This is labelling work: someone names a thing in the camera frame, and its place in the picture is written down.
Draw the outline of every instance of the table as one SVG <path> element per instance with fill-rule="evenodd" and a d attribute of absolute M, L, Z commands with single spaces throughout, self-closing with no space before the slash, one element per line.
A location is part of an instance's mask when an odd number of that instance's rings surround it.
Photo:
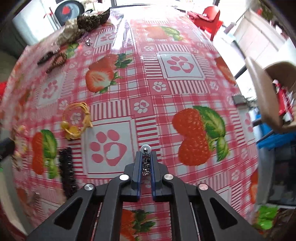
<path fill-rule="evenodd" d="M 24 125 L 29 132 L 27 156 L 13 173 L 34 227 L 65 201 L 53 167 L 37 174 L 36 162 L 48 161 L 34 153 L 39 132 L 50 135 L 51 166 L 58 165 L 60 148 L 72 148 L 79 187 L 108 183 L 148 144 L 171 174 L 190 184 L 207 183 L 248 215 L 254 200 L 250 176 L 257 166 L 250 116 L 233 104 L 239 89 L 227 65 L 184 14 L 171 7 L 112 9 L 109 22 L 89 34 L 91 46 L 67 46 L 65 65 L 46 74 L 50 63 L 37 61 L 56 47 L 60 31 L 26 47 L 0 106 L 4 128 Z M 64 109 L 75 102 L 90 106 L 93 128 L 68 141 L 60 124 Z M 79 109 L 67 114 L 70 124 L 81 126 L 82 119 Z M 171 239 L 169 204 L 153 203 L 150 187 L 146 177 L 140 202 L 124 203 L 121 240 Z M 34 193 L 40 198 L 30 206 Z M 133 221 L 142 225 L 124 226 Z"/>

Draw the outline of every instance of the black round object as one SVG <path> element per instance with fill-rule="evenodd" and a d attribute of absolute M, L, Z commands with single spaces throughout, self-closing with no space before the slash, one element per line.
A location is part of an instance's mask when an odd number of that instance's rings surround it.
<path fill-rule="evenodd" d="M 84 6 L 74 0 L 64 1 L 55 10 L 55 16 L 57 17 L 61 26 L 65 25 L 65 22 L 69 19 L 76 18 L 84 13 Z"/>

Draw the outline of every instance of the red chair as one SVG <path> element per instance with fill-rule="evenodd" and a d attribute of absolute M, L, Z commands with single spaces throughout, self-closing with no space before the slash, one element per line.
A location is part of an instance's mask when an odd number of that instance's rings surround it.
<path fill-rule="evenodd" d="M 211 29 L 211 41 L 213 41 L 215 34 L 218 31 L 218 23 L 220 17 L 220 10 L 217 6 L 207 7 L 202 14 L 206 13 L 207 16 L 196 14 L 194 12 L 188 12 L 189 19 L 200 29 L 205 30 L 206 28 Z"/>

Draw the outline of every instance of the pink paw print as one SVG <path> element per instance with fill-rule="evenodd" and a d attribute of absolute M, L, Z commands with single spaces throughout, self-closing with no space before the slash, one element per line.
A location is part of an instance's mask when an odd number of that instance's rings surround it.
<path fill-rule="evenodd" d="M 246 114 L 247 118 L 245 119 L 245 124 L 248 125 L 248 132 L 252 133 L 253 132 L 253 127 L 252 127 L 252 122 L 251 122 L 251 117 L 250 114 Z"/>
<path fill-rule="evenodd" d="M 98 153 L 92 154 L 92 160 L 96 163 L 101 163 L 106 160 L 109 166 L 116 166 L 127 150 L 126 145 L 117 142 L 120 139 L 118 132 L 115 130 L 108 130 L 107 135 L 105 135 L 105 133 L 100 131 L 96 134 L 96 138 L 98 142 L 91 142 L 89 148 L 94 152 L 103 151 L 103 155 Z"/>
<path fill-rule="evenodd" d="M 42 98 L 43 99 L 45 99 L 45 98 L 50 99 L 52 97 L 52 95 L 56 92 L 57 88 L 58 88 L 58 86 L 57 86 L 56 80 L 54 80 L 53 82 L 50 82 L 47 85 L 47 88 L 44 89 Z"/>
<path fill-rule="evenodd" d="M 189 74 L 194 68 L 194 65 L 188 62 L 188 59 L 183 56 L 179 56 L 179 57 L 172 56 L 171 59 L 172 60 L 167 61 L 169 65 L 172 65 L 170 66 L 171 70 L 174 70 L 174 71 L 183 70 L 185 73 Z"/>
<path fill-rule="evenodd" d="M 113 40 L 115 39 L 115 33 L 109 33 L 109 34 L 105 34 L 104 37 L 101 38 L 101 41 L 106 41 L 106 40 Z"/>

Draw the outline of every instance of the red and white checkered tablecloth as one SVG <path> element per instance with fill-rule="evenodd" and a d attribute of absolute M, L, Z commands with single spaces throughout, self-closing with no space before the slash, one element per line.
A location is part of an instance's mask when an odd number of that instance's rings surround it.
<path fill-rule="evenodd" d="M 52 43 L 62 30 L 26 48 L 8 80 L 0 107 L 3 127 L 25 125 L 30 141 L 40 130 L 50 130 L 58 149 L 72 148 L 80 187 L 108 183 L 133 162 L 143 144 L 149 144 L 171 174 L 190 184 L 208 184 L 245 217 L 252 207 L 249 187 L 250 175 L 257 167 L 255 139 L 247 110 L 238 110 L 233 104 L 231 96 L 239 89 L 233 76 L 225 75 L 229 69 L 213 44 L 173 8 L 112 9 L 108 22 L 89 34 L 91 46 L 82 42 L 73 47 L 65 65 L 50 74 L 45 73 L 50 62 L 37 66 L 37 61 L 54 48 Z M 125 54 L 122 63 L 128 59 L 113 70 L 121 78 L 104 93 L 91 92 L 86 83 L 89 66 L 108 54 L 118 58 Z M 76 102 L 90 106 L 94 127 L 81 139 L 68 141 L 60 127 L 62 112 Z M 202 165 L 180 162 L 178 150 L 184 137 L 172 119 L 193 106 L 208 107 L 223 119 L 223 138 L 229 149 L 223 160 L 217 161 L 214 150 Z M 68 114 L 71 125 L 80 125 L 82 119 L 79 109 Z M 14 168 L 14 176 L 16 187 L 28 197 L 32 192 L 40 193 L 33 210 L 26 210 L 36 227 L 65 198 L 58 175 L 50 179 L 46 168 L 42 175 L 32 169 L 33 155 L 30 145 L 20 170 Z M 58 155 L 54 163 L 58 165 Z M 146 217 L 147 222 L 153 221 L 149 231 L 130 230 L 121 234 L 122 240 L 171 240 L 169 204 L 153 203 L 150 187 L 150 181 L 144 180 L 140 202 L 124 203 L 126 210 L 152 212 Z"/>

